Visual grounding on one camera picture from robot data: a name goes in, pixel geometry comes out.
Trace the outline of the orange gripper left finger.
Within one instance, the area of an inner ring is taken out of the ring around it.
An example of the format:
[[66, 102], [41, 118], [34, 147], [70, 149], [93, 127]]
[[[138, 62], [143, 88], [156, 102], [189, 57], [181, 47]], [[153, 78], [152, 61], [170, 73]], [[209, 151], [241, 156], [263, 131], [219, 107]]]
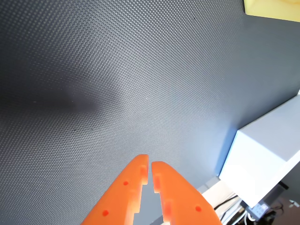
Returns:
[[148, 184], [149, 156], [136, 156], [103, 194], [83, 225], [132, 225], [139, 213], [143, 185]]

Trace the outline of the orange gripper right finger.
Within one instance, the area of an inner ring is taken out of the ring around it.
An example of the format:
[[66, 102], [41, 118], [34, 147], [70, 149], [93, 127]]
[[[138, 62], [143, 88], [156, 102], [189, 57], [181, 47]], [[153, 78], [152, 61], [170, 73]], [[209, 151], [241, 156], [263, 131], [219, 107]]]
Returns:
[[163, 221], [171, 225], [220, 225], [214, 208], [165, 162], [151, 164], [154, 193], [160, 195]]

